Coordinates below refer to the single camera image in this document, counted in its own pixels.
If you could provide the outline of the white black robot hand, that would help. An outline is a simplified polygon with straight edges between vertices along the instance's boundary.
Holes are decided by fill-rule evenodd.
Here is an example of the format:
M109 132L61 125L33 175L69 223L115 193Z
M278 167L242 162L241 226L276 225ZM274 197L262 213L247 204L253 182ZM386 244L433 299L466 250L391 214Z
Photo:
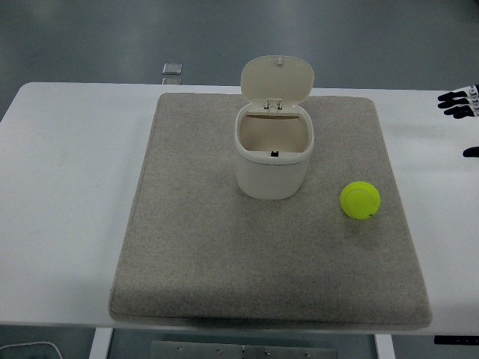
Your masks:
M437 107L443 114L459 120L465 117L478 117L478 85L448 91L437 97Z

